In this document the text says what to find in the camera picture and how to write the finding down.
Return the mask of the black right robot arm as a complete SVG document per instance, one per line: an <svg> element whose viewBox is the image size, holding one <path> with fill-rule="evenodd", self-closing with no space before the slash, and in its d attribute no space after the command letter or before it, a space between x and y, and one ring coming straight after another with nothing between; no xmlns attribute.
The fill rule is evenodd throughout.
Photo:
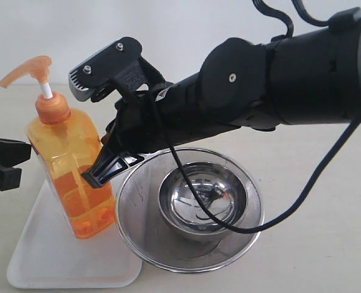
<svg viewBox="0 0 361 293"><path fill-rule="evenodd" d="M198 73L167 82L124 37L78 73L88 99L121 94L104 146L82 177L94 188L141 162L145 154L242 126L347 123L361 112L361 10L336 13L321 30L254 45L229 38Z"/></svg>

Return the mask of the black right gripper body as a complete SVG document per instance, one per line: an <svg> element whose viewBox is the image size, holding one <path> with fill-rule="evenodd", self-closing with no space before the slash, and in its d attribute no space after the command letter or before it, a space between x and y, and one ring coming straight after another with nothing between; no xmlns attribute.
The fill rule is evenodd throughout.
<svg viewBox="0 0 361 293"><path fill-rule="evenodd" d="M112 154L140 153L140 147L154 128L150 98L171 85L164 76L143 57L127 67L111 81L121 98L115 102L115 118L107 125L101 138L103 148Z"/></svg>

